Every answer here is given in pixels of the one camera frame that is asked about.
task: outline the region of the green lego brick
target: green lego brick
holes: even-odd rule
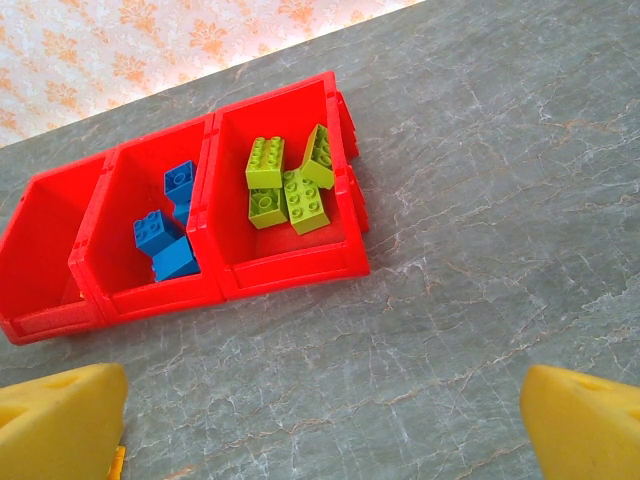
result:
[[[300,171],[305,178],[314,181],[321,188],[333,187],[329,131],[326,127],[318,124],[309,135]]]
[[[298,235],[329,225],[318,185],[304,178],[299,168],[284,172],[284,193],[289,221]]]
[[[245,170],[249,189],[282,188],[283,152],[284,140],[280,137],[255,139]]]
[[[249,220],[256,228],[267,228],[287,221],[287,203],[281,188],[249,192]]]

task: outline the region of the wall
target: wall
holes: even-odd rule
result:
[[[418,0],[9,0],[0,146]]]

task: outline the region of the toy brick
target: toy brick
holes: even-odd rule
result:
[[[156,273],[156,282],[200,273],[198,262],[185,236],[154,255],[152,268]]]
[[[173,209],[173,218],[178,220],[183,227],[187,226],[187,220],[189,219],[189,210],[191,209],[191,202],[178,203],[176,208]]]
[[[315,182],[320,188],[332,188],[334,175],[331,170],[331,153],[329,151],[329,131],[323,125],[316,125],[304,151],[302,176]]]
[[[280,137],[255,139],[245,171],[249,189],[282,188],[283,152],[284,140]]]
[[[249,192],[249,220],[256,228],[267,228],[289,219],[282,188],[264,188]]]
[[[191,201],[196,165],[191,160],[164,174],[164,194],[174,204]]]
[[[329,225],[318,186],[304,178],[299,168],[284,173],[284,191],[291,226],[298,235]]]
[[[136,247],[153,257],[184,234],[162,211],[155,210],[133,224]]]

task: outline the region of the gray marble table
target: gray marble table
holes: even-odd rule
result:
[[[525,372],[640,383],[640,2],[427,0],[0,150],[32,174],[335,70],[370,276],[13,347],[126,367],[124,479],[540,478]]]

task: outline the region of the blue lego brick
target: blue lego brick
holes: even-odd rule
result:
[[[175,205],[191,201],[196,165],[191,160],[164,174],[164,194]]]
[[[173,218],[178,220],[183,227],[187,226],[187,220],[189,219],[189,210],[191,209],[191,202],[178,203],[173,210]]]
[[[200,273],[200,267],[187,237],[176,240],[154,255],[152,268],[156,274],[156,282]]]
[[[184,235],[162,211],[155,210],[133,223],[136,247],[153,257]]]

